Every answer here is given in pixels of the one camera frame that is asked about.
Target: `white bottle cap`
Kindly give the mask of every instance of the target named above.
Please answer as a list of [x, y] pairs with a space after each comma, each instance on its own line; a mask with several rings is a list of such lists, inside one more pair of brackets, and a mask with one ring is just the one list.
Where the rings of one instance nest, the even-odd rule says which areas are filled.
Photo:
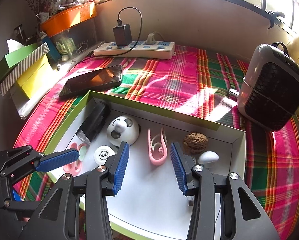
[[94, 161], [98, 166], [104, 165], [107, 158], [111, 155], [115, 155], [111, 147], [106, 145], [100, 146], [94, 152]]
[[219, 156], [216, 152], [207, 151], [198, 158], [198, 163], [203, 164], [205, 168], [210, 168], [214, 162], [218, 161], [218, 159]]

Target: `phone screen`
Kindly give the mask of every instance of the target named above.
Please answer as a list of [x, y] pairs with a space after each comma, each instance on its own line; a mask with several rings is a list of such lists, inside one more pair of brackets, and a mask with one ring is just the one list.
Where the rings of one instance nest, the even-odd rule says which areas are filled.
[[121, 79], [122, 65], [94, 70], [67, 80], [60, 93], [60, 97], [80, 91], [83, 92], [94, 87], [116, 83]]

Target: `space heater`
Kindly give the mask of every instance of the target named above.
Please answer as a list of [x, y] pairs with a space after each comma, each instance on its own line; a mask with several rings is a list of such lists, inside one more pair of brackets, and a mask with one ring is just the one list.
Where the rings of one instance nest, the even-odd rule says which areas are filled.
[[294, 115], [299, 106], [299, 66], [288, 56], [285, 44], [256, 48], [237, 106], [242, 115], [270, 131], [280, 130]]

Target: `plaid blanket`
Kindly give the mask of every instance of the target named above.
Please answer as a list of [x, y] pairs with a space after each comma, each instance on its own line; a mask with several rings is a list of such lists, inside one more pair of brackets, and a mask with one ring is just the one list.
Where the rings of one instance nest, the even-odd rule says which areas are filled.
[[[123, 83], [105, 93], [191, 114], [246, 131], [245, 182], [285, 240], [299, 222], [299, 121], [268, 132], [241, 116], [229, 88], [239, 90], [248, 64], [202, 49], [176, 46], [171, 60], [145, 58], [86, 59], [77, 64], [38, 104], [15, 147], [31, 144], [44, 152], [59, 125], [81, 97], [58, 95], [65, 81], [86, 71], [123, 65]], [[52, 186], [35, 172], [16, 185], [24, 200], [41, 200]]]

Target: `plug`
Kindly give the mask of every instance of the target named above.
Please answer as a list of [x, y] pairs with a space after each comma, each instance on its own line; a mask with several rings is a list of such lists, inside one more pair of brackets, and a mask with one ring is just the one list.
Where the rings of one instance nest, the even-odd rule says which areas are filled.
[[117, 26], [113, 28], [114, 39], [117, 46], [127, 46], [132, 42], [131, 28], [129, 24], [122, 24], [122, 20], [117, 20]]
[[146, 45], [153, 45], [156, 43], [156, 40], [154, 38], [154, 33], [150, 33], [148, 36], [147, 36], [147, 40], [145, 41], [144, 44]]

